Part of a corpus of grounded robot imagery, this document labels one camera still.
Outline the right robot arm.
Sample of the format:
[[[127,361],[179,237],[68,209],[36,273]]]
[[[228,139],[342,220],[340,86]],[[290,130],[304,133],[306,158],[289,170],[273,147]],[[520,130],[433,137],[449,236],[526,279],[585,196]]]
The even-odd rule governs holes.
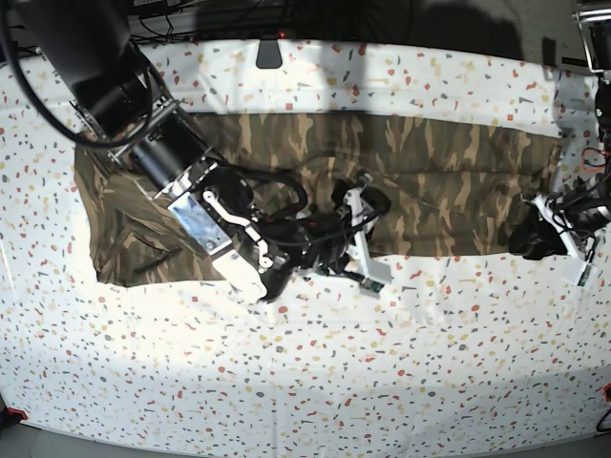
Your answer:
[[[367,237],[390,201],[362,175],[333,193],[330,213],[305,216],[306,191],[294,178],[228,162],[209,145],[134,41],[117,1],[5,1],[36,38],[74,96],[89,128],[73,132],[25,76],[8,24],[1,45],[33,107],[78,146],[118,165],[132,162],[213,268],[250,302],[272,302],[296,272],[355,281],[377,296],[390,267],[369,253]]]

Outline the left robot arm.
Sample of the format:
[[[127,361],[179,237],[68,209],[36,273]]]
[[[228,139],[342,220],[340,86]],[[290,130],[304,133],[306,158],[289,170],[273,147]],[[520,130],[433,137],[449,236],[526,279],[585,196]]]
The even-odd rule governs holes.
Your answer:
[[[610,3],[574,1],[572,7],[587,69],[596,77],[593,106],[586,109],[596,122],[579,153],[579,170],[586,176],[548,194],[521,195],[528,214],[509,249],[526,260],[564,257],[564,278],[588,289],[598,276],[595,256],[610,225]]]

